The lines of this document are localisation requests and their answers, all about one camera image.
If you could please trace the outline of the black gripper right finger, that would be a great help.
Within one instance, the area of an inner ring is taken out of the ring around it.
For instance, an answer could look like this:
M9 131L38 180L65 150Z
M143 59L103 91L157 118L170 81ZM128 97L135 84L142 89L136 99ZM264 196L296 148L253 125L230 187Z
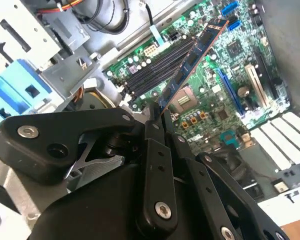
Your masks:
M172 153L174 177L185 181L194 197L194 210L204 217L214 240L287 240L287 234L233 178L219 153L194 155L187 140L175 133L170 112L163 114L166 142Z

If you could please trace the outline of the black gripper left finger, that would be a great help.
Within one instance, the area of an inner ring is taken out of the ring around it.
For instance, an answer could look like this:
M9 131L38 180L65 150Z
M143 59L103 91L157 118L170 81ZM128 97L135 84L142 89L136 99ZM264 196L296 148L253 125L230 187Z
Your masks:
M178 224L171 151L160 122L121 108L13 116L0 123L0 160L37 184L60 184L90 134L96 157L128 164L51 203L33 238L166 238Z

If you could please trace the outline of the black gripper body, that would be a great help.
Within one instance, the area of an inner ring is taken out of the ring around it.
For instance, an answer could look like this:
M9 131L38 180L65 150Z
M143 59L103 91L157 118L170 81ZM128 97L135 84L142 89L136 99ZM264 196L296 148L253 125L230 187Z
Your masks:
M168 149L118 167L62 197L39 217L32 240L213 240Z

